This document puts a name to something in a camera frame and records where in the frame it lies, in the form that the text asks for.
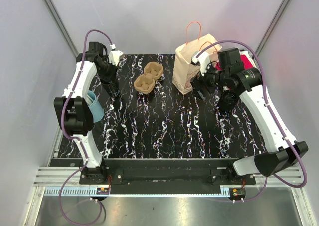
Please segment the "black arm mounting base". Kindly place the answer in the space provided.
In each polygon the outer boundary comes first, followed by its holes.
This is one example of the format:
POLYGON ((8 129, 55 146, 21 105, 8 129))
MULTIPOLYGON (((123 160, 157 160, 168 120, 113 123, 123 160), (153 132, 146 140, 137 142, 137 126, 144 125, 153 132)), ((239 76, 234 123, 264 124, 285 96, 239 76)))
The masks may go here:
POLYGON ((144 159, 103 160, 100 166, 84 167, 80 184, 112 186, 159 183, 209 183, 212 185, 254 185, 252 174, 235 176, 234 159, 144 159))

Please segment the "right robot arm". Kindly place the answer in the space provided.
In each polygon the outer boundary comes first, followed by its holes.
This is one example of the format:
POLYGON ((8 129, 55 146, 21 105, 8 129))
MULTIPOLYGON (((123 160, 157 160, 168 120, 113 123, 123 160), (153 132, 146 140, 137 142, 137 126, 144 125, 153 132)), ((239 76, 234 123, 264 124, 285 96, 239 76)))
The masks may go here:
POLYGON ((261 71, 255 67, 245 68, 237 48, 220 51, 217 56, 214 66, 207 52, 194 53, 191 64, 199 67, 199 73, 192 79, 192 86, 222 88, 218 105, 224 112, 232 111, 237 102, 242 101, 253 116, 266 147, 264 153, 234 161, 226 172, 228 182, 238 184, 248 174, 276 176, 279 171, 301 164, 309 148, 306 142, 297 141, 283 123, 268 95, 261 71))

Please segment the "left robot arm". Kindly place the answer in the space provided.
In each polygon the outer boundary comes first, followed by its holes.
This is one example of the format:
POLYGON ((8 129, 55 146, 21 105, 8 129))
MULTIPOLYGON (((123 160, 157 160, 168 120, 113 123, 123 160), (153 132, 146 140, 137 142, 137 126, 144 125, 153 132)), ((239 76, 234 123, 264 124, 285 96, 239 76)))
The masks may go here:
POLYGON ((114 45, 108 52, 105 45, 90 42, 88 50, 76 57, 71 83, 53 102, 60 129, 76 144, 82 156, 82 183, 102 184, 110 178, 92 133, 94 124, 104 117, 104 110, 89 88, 93 78, 98 76, 109 96, 116 98, 120 93, 116 74, 123 56, 114 45))

